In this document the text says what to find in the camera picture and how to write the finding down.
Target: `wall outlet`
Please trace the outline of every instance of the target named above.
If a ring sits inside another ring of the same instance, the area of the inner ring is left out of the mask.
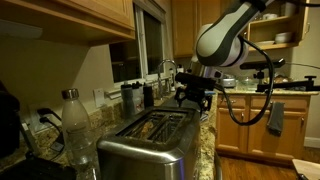
[[[37,113],[37,110],[40,108],[50,108],[48,102],[40,102],[40,103],[35,103],[35,104],[30,104],[29,105],[29,112],[30,112],[30,129],[33,132],[39,132],[44,129],[47,129],[51,127],[51,124],[49,123],[41,123],[40,120],[40,115]],[[49,120],[52,120],[52,115],[48,114],[45,115]]]

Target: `stainless steel toaster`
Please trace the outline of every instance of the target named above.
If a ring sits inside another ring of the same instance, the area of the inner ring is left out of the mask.
[[[199,112],[149,107],[97,142],[103,180],[198,179]]]

